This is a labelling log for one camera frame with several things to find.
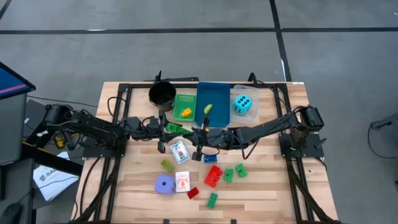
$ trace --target blue tray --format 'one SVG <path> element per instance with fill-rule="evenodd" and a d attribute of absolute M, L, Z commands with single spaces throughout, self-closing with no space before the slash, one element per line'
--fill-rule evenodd
<path fill-rule="evenodd" d="M 197 85 L 197 106 L 195 123 L 201 126 L 205 117 L 205 107 L 213 105 L 207 117 L 209 127 L 225 128 L 229 124 L 229 94 L 231 87 L 224 83 L 200 82 Z"/>

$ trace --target green object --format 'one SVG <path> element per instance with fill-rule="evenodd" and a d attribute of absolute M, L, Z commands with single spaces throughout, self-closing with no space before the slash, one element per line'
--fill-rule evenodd
<path fill-rule="evenodd" d="M 233 169 L 226 169 L 224 173 L 224 180 L 228 183 L 232 183 L 232 176 L 234 175 Z"/>
<path fill-rule="evenodd" d="M 214 208 L 216 201 L 217 201 L 217 194 L 211 193 L 209 202 L 207 203 L 208 208 Z"/>
<path fill-rule="evenodd" d="M 181 128 L 180 126 L 173 124 L 173 123 L 167 124 L 166 130 L 170 131 L 171 133 L 183 133 L 183 134 L 192 133 L 191 131 L 188 131 L 185 128 Z"/>
<path fill-rule="evenodd" d="M 235 167 L 236 172 L 238 172 L 239 177 L 245 177 L 248 175 L 248 172 L 243 167 L 243 164 L 239 164 Z"/>
<path fill-rule="evenodd" d="M 213 105 L 207 105 L 205 107 L 205 115 L 208 115 L 208 113 L 210 112 L 210 110 L 213 108 Z"/>
<path fill-rule="evenodd" d="M 161 164 L 162 164 L 163 168 L 169 172 L 172 172 L 174 170 L 173 164 L 170 161 L 168 161 L 167 159 L 163 160 Z"/>
<path fill-rule="evenodd" d="M 197 96 L 178 94 L 177 96 L 175 96 L 173 119 L 176 121 L 193 121 L 193 119 L 195 119 L 196 106 Z M 181 117 L 181 113 L 187 108 L 190 108 L 192 110 L 192 114 L 186 118 Z"/>

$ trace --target black stripe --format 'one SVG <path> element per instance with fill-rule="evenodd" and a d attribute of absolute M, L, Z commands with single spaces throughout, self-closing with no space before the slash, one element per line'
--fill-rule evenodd
<path fill-rule="evenodd" d="M 282 32 L 398 32 L 398 27 L 281 28 Z"/>
<path fill-rule="evenodd" d="M 268 27 L 214 27 L 166 29 L 106 29 L 106 30 L 0 30 L 0 34 L 181 34 L 181 33 L 249 33 L 275 32 Z"/>
<path fill-rule="evenodd" d="M 285 72 L 285 81 L 291 82 L 292 76 L 290 75 L 289 63 L 287 62 L 284 38 L 282 36 L 282 32 L 280 29 L 278 11 L 276 9 L 275 0 L 269 0 L 269 4 L 271 5 L 272 18 L 274 19 L 276 39 L 278 41 L 280 59 L 282 59 L 282 61 L 283 61 L 283 69 Z"/>
<path fill-rule="evenodd" d="M 10 6 L 12 0 L 7 0 L 6 3 L 4 3 L 3 7 L 0 10 L 0 20 L 3 17 L 4 13 L 6 13 L 8 6 Z"/>

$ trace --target green toy block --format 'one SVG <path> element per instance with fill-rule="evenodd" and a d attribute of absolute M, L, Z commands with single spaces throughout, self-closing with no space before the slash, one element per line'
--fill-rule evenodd
<path fill-rule="evenodd" d="M 180 126 L 173 124 L 173 123 L 167 124 L 166 130 L 170 131 L 171 133 L 183 133 L 183 134 L 192 133 L 191 131 L 188 131 L 185 128 L 181 128 Z"/>
<path fill-rule="evenodd" d="M 224 173 L 224 180 L 228 183 L 232 183 L 232 176 L 234 175 L 233 169 L 226 169 Z"/>
<path fill-rule="evenodd" d="M 235 167 L 236 172 L 238 172 L 239 177 L 245 177 L 248 175 L 248 172 L 243 167 L 243 164 L 239 164 Z"/>
<path fill-rule="evenodd" d="M 173 164 L 170 161 L 168 161 L 167 159 L 163 160 L 161 164 L 162 164 L 163 168 L 169 172 L 172 172 L 174 170 Z"/>
<path fill-rule="evenodd" d="M 216 201 L 217 201 L 217 194 L 211 193 L 209 202 L 207 203 L 208 208 L 214 208 Z"/>

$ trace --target gray floor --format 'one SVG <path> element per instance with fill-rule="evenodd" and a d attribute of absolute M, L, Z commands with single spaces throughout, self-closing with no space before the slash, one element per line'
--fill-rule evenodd
<path fill-rule="evenodd" d="M 283 28 L 398 27 L 397 1 L 276 2 Z M 0 30 L 221 26 L 272 27 L 269 2 L 12 0 L 0 21 Z M 397 39 L 396 32 L 284 34 L 292 79 L 306 83 L 326 123 L 328 176 L 346 223 L 397 220 L 397 161 L 376 157 L 366 142 L 371 121 L 398 111 Z M 0 61 L 37 86 L 32 95 L 91 104 L 104 81 L 151 79 L 159 70 L 211 81 L 245 80 L 249 72 L 284 80 L 273 33 L 0 35 L 0 43 Z M 380 154 L 398 155 L 393 130 L 374 131 L 371 141 Z M 39 209 L 37 223 L 67 222 L 75 192 Z"/>

